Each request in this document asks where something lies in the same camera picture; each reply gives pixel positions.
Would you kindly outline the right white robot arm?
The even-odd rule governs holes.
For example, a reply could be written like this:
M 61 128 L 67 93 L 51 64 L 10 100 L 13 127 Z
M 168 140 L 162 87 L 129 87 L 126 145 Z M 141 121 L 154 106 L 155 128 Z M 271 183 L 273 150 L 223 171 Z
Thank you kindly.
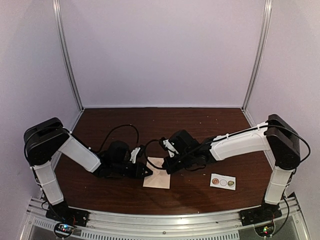
M 256 210 L 259 220 L 268 220 L 283 197 L 286 186 L 299 165 L 300 143 L 305 140 L 280 116 L 271 114 L 267 121 L 234 133 L 208 137 L 198 142 L 186 130 L 179 130 L 170 138 L 160 140 L 168 151 L 162 167 L 173 174 L 193 165 L 207 166 L 225 159 L 254 152 L 270 151 L 275 159 L 262 205 Z

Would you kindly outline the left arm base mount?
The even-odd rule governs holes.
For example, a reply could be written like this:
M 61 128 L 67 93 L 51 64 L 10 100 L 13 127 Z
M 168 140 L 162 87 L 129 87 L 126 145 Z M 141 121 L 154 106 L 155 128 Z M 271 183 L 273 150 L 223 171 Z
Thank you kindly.
M 86 227 L 89 212 L 70 207 L 56 208 L 50 206 L 45 217 L 71 226 Z

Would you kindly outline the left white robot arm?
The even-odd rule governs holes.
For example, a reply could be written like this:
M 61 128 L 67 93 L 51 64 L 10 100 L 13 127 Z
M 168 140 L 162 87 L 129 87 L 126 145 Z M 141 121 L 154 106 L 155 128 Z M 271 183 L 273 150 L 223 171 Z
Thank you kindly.
M 28 128 L 23 134 L 23 141 L 24 157 L 53 215 L 61 222 L 69 221 L 72 211 L 52 165 L 55 155 L 66 156 L 97 178 L 144 179 L 153 174 L 145 163 L 138 160 L 144 153 L 144 146 L 130 148 L 124 141 L 115 140 L 107 149 L 93 150 L 66 129 L 57 117 Z

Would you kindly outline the beige paper envelope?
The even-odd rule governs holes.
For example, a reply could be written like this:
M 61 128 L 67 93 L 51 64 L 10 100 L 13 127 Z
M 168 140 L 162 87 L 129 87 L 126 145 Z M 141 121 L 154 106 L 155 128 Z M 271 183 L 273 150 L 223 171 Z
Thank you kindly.
M 154 168 L 149 162 L 146 163 L 146 166 L 153 171 L 153 174 L 144 178 L 143 187 L 170 189 L 171 176 L 165 170 Z

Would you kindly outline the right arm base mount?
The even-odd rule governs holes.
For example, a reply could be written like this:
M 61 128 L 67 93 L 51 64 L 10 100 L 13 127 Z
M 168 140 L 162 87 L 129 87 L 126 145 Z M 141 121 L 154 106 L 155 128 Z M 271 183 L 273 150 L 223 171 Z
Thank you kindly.
M 282 216 L 279 207 L 255 207 L 244 209 L 239 212 L 242 226 L 256 225 L 264 222 L 271 222 Z

